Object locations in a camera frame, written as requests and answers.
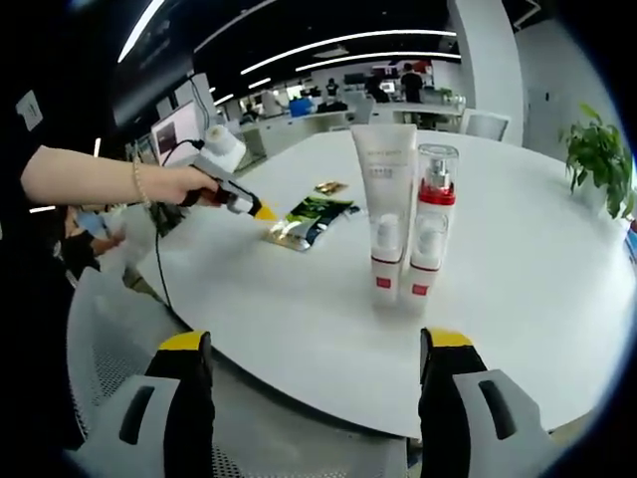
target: red cap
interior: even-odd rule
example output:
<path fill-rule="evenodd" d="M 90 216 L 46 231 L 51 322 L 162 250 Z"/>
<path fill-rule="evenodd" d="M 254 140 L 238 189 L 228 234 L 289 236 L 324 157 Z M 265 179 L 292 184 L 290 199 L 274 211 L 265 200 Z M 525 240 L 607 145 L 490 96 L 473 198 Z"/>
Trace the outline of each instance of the red cap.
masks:
<path fill-rule="evenodd" d="M 420 202 L 426 202 L 427 204 L 451 206 L 456 203 L 454 183 L 452 182 L 451 186 L 447 189 L 438 189 L 427 186 L 423 179 L 420 182 L 420 189 L 418 190 L 418 200 Z"/>

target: black ceiling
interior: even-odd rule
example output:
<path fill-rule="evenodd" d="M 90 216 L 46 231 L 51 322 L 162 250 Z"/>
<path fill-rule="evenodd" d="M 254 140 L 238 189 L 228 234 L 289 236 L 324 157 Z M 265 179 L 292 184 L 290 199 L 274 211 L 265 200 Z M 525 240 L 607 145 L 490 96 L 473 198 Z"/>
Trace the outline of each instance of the black ceiling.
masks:
<path fill-rule="evenodd" d="M 527 0 L 504 0 L 512 23 L 531 8 Z M 165 0 L 133 51 L 118 66 L 117 57 L 137 19 L 150 0 L 65 0 L 69 20 L 64 41 L 56 52 L 60 62 L 49 62 L 57 71 L 72 71 L 65 108 L 83 111 L 83 130 L 101 135 L 111 115 L 109 88 L 117 69 L 141 64 L 166 36 L 194 51 L 206 38 L 263 0 Z M 341 35 L 388 29 L 449 29 L 446 0 L 270 0 L 218 35 L 195 55 L 195 70 L 208 75 L 215 97 L 242 95 L 249 84 L 266 77 L 274 81 L 297 77 L 295 68 L 319 61 L 303 52 L 241 76 L 240 71 L 271 56 L 308 43 Z M 541 18 L 535 16 L 528 23 Z M 344 43 L 352 55 L 382 51 L 439 51 L 438 36 L 384 36 Z M 60 83 L 68 80 L 63 75 Z M 93 108 L 86 111 L 86 104 Z"/>
<path fill-rule="evenodd" d="M 343 35 L 390 29 L 445 30 L 445 0 L 278 0 L 236 24 L 206 45 L 197 55 L 197 69 L 208 74 L 217 97 L 241 94 L 247 85 L 266 77 L 298 77 L 295 68 L 320 61 L 319 51 L 302 52 L 241 76 L 258 62 L 292 48 Z M 438 51 L 441 37 L 395 35 L 350 40 L 343 45 L 351 55 L 387 51 Z"/>

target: hand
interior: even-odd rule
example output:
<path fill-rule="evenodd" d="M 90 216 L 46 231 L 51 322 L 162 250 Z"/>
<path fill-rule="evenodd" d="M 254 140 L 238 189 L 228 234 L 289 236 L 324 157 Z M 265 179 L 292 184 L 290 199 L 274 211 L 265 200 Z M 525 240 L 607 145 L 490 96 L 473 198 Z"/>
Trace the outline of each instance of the hand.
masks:
<path fill-rule="evenodd" d="M 93 253 L 96 257 L 105 254 L 110 249 L 117 247 L 121 242 L 125 239 L 123 231 L 117 231 L 112 235 L 112 237 L 104 240 L 94 238 L 91 241 L 91 247 L 93 248 Z"/>
<path fill-rule="evenodd" d="M 194 167 L 153 167 L 148 172 L 154 174 L 147 181 L 147 194 L 152 201 L 181 204 L 189 191 L 202 189 L 200 202 L 218 205 L 214 200 L 217 182 Z"/>

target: black cable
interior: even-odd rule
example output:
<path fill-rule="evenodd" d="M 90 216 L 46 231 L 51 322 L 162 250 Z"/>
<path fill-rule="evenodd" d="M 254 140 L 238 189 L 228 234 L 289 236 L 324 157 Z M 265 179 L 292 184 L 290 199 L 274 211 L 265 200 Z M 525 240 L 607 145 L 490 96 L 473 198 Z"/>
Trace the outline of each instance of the black cable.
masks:
<path fill-rule="evenodd" d="M 201 149 L 204 146 L 203 139 L 184 139 L 170 149 L 170 152 L 168 152 L 168 155 L 166 156 L 166 158 L 163 161 L 161 161 L 161 165 L 165 166 L 166 163 L 168 162 L 168 159 L 170 159 L 170 156 L 172 156 L 172 153 L 175 152 L 175 150 L 180 145 L 185 144 L 186 142 L 189 142 L 190 144 L 193 145 L 193 147 L 196 147 L 197 149 Z"/>
<path fill-rule="evenodd" d="M 172 308 L 172 302 L 170 301 L 170 296 L 168 295 L 168 288 L 166 287 L 166 279 L 163 277 L 163 268 L 161 267 L 161 256 L 159 255 L 159 226 L 155 224 L 155 256 L 157 256 L 157 269 L 159 269 L 159 277 L 161 278 L 161 287 L 163 287 L 163 293 L 166 296 L 166 302 L 168 303 L 168 309 L 173 314 L 175 313 Z"/>
<path fill-rule="evenodd" d="M 192 80 L 192 77 L 189 77 L 188 80 L 192 84 L 192 94 L 195 97 L 195 100 L 197 100 L 197 105 L 199 105 L 199 108 L 201 109 L 201 113 L 205 115 L 203 128 L 204 128 L 204 131 L 207 131 L 208 128 L 210 127 L 210 114 L 208 113 L 208 110 L 206 109 L 206 105 L 203 103 L 203 100 L 201 99 L 199 90 L 197 90 L 197 85 L 195 85 L 195 82 Z"/>

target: white round table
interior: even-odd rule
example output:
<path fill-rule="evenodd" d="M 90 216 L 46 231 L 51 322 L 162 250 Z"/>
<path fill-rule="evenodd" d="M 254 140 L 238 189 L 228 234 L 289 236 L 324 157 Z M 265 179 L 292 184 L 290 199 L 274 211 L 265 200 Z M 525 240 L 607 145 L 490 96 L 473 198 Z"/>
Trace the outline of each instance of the white round table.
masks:
<path fill-rule="evenodd" d="M 539 405 L 546 428 L 601 398 L 629 337 L 635 276 L 619 221 L 570 196 L 564 164 L 457 134 L 418 142 L 460 151 L 456 220 L 422 317 L 375 310 L 364 212 L 313 249 L 261 240 L 249 216 L 196 208 L 160 245 L 172 304 L 212 345 L 281 392 L 330 415 L 418 437 L 419 331 L 470 337 Z M 364 207 L 348 131 L 317 134 L 243 178 L 284 215 L 322 182 Z M 139 271 L 163 295 L 154 253 Z"/>

